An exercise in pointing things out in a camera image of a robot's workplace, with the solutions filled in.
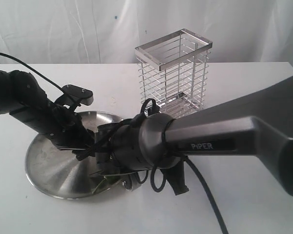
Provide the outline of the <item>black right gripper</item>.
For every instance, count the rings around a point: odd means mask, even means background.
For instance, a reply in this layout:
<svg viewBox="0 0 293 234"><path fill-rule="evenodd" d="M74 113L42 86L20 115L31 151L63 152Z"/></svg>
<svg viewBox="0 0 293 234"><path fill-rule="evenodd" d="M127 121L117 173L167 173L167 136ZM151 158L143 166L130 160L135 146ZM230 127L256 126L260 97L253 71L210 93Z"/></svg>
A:
<svg viewBox="0 0 293 234"><path fill-rule="evenodd" d="M124 125L103 144L107 151L95 154L97 168L101 173L133 173L147 169L147 161L139 146L141 126L141 123ZM185 184L184 161L182 159L175 166L163 169L163 175L175 195L189 191Z"/></svg>

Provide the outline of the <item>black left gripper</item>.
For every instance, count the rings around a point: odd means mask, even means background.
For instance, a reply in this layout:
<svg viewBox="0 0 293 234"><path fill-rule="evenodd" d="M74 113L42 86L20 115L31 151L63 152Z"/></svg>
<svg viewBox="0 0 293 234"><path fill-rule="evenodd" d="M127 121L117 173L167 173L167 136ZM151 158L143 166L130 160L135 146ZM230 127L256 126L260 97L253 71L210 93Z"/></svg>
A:
<svg viewBox="0 0 293 234"><path fill-rule="evenodd" d="M79 114L65 107L52 107L39 124L38 133L49 139L58 149L72 150L75 158L82 161L95 157L96 145L83 126Z"/></svg>

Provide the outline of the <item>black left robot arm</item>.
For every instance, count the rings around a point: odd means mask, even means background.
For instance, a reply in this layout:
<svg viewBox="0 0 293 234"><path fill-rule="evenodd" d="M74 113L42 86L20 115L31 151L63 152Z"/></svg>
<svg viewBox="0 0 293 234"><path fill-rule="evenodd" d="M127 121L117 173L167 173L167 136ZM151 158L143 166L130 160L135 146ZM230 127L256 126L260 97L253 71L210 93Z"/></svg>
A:
<svg viewBox="0 0 293 234"><path fill-rule="evenodd" d="M75 110L92 102L92 91L72 84L64 86L64 94L51 101L31 73L0 70L0 115L9 114L58 150L71 150L79 161L89 156L86 150L95 140Z"/></svg>

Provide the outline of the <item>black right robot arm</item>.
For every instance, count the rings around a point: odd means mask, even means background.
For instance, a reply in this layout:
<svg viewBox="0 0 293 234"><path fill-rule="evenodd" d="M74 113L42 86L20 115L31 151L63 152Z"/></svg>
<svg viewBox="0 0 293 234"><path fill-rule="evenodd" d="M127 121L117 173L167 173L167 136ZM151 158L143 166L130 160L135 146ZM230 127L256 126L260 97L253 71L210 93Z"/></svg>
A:
<svg viewBox="0 0 293 234"><path fill-rule="evenodd" d="M256 156L293 196L293 76L181 118L152 114L118 128L104 147L102 175L159 169L176 195L188 191L185 156Z"/></svg>

